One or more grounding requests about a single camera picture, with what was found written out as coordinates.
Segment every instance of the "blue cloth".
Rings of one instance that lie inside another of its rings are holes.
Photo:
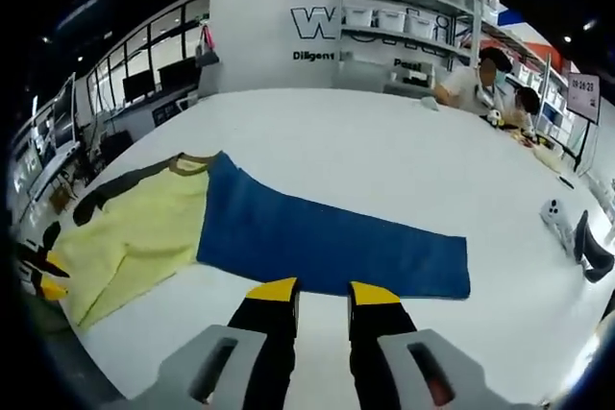
[[[347,295],[356,280],[400,297],[470,296],[465,238],[287,196],[224,153],[209,168],[197,260],[261,282],[297,277],[327,295]]]

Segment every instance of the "computer monitor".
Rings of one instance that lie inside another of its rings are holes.
[[[56,148],[75,141],[75,75],[62,86],[54,98],[54,138]]]
[[[161,67],[158,72],[160,72],[160,84],[164,90],[197,84],[201,75],[201,69],[196,67],[194,57]]]
[[[139,72],[138,74],[127,77],[122,84],[124,85],[126,103],[135,100],[141,95],[147,95],[150,91],[156,90],[154,73],[151,70]]]

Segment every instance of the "person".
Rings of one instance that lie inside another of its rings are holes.
[[[533,133],[531,117],[540,111],[540,98],[528,86],[522,86],[515,91],[512,101],[504,107],[502,118],[508,125],[519,127],[523,132]]]
[[[511,62],[502,50],[495,47],[480,50],[479,59],[478,69],[459,66],[442,84],[435,86],[435,99],[439,104],[476,115],[486,115],[491,109],[504,109],[495,84],[504,81],[512,70]],[[484,102],[485,98],[481,96],[484,93],[490,94],[492,102]]]

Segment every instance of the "white tabletop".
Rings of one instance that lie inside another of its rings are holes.
[[[455,109],[349,90],[273,89],[209,97],[115,160],[87,190],[184,151],[224,150],[286,194],[467,238],[467,301],[403,300],[485,368],[513,402],[554,391],[590,338],[615,285],[587,282],[545,229],[539,209],[562,199],[571,221],[588,209],[600,242],[610,225],[579,180],[570,190],[506,133]],[[160,362],[211,324],[225,325],[258,283],[194,264],[79,336],[128,398]],[[302,293],[297,362],[285,408],[358,409],[346,299]]]

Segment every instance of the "face mask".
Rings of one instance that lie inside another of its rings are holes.
[[[501,86],[504,82],[506,82],[506,74],[502,71],[496,71],[496,82],[497,86]]]

